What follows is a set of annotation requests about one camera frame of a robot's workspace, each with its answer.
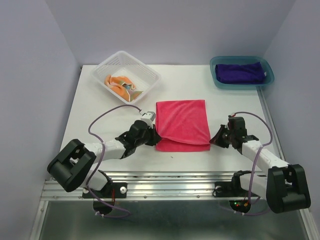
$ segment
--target white plastic laundry basket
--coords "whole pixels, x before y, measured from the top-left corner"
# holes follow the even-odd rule
[[[143,93],[132,101],[126,101],[104,84],[109,74],[113,77],[126,76],[136,86],[136,90]],[[161,79],[159,73],[125,51],[118,51],[100,63],[92,70],[91,75],[101,86],[126,104],[135,104]]]

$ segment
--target folded purple towel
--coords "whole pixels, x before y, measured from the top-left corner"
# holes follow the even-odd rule
[[[223,84],[262,84],[265,79],[260,62],[254,64],[217,64],[216,79]]]

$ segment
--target red cloth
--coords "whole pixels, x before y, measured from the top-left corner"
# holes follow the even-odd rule
[[[162,137],[155,146],[158,151],[210,150],[210,131],[205,100],[157,102],[155,128]]]

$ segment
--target teal basket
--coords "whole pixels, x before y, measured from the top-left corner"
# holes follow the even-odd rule
[[[266,76],[263,83],[260,84],[226,84],[217,80],[216,76],[216,65],[217,64],[254,64],[260,62],[261,66],[266,72]],[[275,76],[269,63],[261,57],[258,56],[216,56],[210,60],[210,70],[213,77],[214,84],[220,89],[228,90],[255,90],[257,87],[264,87],[270,85],[274,82]]]

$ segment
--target white table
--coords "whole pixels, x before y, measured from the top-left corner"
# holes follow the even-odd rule
[[[158,101],[204,99],[211,137],[216,134],[220,124],[227,123],[231,113],[247,111],[264,118],[256,90],[218,89],[208,65],[150,67],[160,73],[162,79],[137,102],[136,105],[145,112],[155,112]],[[72,139],[79,139],[83,143],[98,142],[88,134],[89,124],[107,110],[123,104],[94,81],[90,75],[93,68],[93,65],[84,65],[82,68],[61,148]],[[262,143],[269,140],[268,130],[257,118],[249,115],[243,117],[249,134],[257,136]],[[136,109],[123,107],[99,120],[92,130],[108,141],[127,131],[139,118]],[[272,145],[268,149],[276,153]],[[154,147],[140,146],[130,157],[111,159],[103,162],[100,167],[103,171],[121,172],[236,172],[251,168],[252,162],[232,147],[224,149],[214,145],[210,151],[204,152],[159,152]]]

